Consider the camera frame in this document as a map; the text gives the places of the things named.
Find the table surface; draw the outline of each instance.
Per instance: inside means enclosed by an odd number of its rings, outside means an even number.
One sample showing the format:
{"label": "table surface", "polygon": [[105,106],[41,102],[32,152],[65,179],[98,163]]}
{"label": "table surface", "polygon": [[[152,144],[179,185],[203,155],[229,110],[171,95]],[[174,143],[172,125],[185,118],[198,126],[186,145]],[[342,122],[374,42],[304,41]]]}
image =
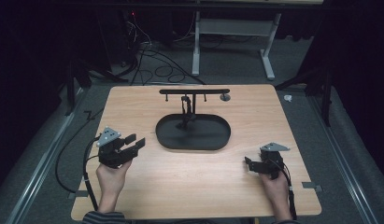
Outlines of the table surface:
{"label": "table surface", "polygon": [[[180,95],[165,95],[163,89],[229,89],[231,100],[219,95],[197,95],[196,114],[215,114],[226,119],[232,133],[228,144],[215,151],[168,149],[159,144],[157,122],[165,115],[181,113]],[[97,135],[108,126],[122,137],[136,133],[146,138],[129,169],[116,210],[130,219],[266,217],[272,216],[259,176],[249,172],[244,157],[259,161],[259,148],[276,142],[290,151],[281,152],[288,166],[297,214],[317,215],[320,203],[292,135],[277,93],[271,85],[115,87],[111,90]],[[92,147],[91,156],[98,148]],[[98,159],[87,171],[98,202],[95,175]],[[81,181],[79,190],[85,190]],[[92,211],[90,198],[77,197],[72,218],[81,220]]]}

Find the human hand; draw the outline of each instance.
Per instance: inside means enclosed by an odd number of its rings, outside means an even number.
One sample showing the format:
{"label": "human hand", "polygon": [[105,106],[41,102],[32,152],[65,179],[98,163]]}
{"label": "human hand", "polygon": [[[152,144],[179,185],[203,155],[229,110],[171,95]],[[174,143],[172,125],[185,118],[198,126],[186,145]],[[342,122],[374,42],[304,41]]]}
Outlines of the human hand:
{"label": "human hand", "polygon": [[276,221],[292,220],[288,205],[289,187],[285,175],[279,172],[278,178],[273,180],[269,175],[259,174],[259,177],[263,181],[266,196],[273,206]]}
{"label": "human hand", "polygon": [[99,202],[98,212],[114,212],[117,200],[124,187],[125,174],[130,168],[132,161],[123,164],[119,169],[112,169],[99,164],[96,169],[99,186],[101,187],[101,201]]}

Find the striped sleeve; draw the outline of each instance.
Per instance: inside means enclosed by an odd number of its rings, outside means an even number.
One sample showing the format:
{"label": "striped sleeve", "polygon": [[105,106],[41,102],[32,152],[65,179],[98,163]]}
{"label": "striped sleeve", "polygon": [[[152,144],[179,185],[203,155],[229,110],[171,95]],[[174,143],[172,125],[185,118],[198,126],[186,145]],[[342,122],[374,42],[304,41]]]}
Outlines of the striped sleeve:
{"label": "striped sleeve", "polygon": [[82,223],[85,224],[127,224],[125,217],[122,213],[112,212],[112,213],[99,213],[96,211],[91,211],[87,213]]}
{"label": "striped sleeve", "polygon": [[273,222],[273,224],[301,224],[301,223],[293,220],[285,220],[285,221]]}

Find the wrist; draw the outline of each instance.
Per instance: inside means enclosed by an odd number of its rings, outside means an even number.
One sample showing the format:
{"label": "wrist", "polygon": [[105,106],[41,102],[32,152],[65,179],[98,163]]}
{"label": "wrist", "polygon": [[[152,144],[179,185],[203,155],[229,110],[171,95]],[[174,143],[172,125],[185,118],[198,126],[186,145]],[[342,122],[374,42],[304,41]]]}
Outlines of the wrist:
{"label": "wrist", "polygon": [[272,206],[273,206],[276,222],[284,221],[284,220],[292,220],[292,215],[291,215],[288,202],[272,203]]}
{"label": "wrist", "polygon": [[119,195],[113,193],[104,193],[101,196],[99,202],[98,212],[99,213],[110,213],[115,211],[116,203]]}

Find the black curtain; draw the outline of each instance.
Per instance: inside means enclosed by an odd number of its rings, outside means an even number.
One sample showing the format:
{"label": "black curtain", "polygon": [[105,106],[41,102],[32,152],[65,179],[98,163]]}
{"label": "black curtain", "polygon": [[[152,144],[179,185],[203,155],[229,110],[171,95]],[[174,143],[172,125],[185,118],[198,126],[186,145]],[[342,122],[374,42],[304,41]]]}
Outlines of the black curtain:
{"label": "black curtain", "polygon": [[49,7],[0,2],[0,186],[61,102],[67,63],[61,27]]}
{"label": "black curtain", "polygon": [[332,6],[344,10],[325,16],[299,75],[320,66],[329,69],[344,107],[384,174],[384,1],[338,0]]}

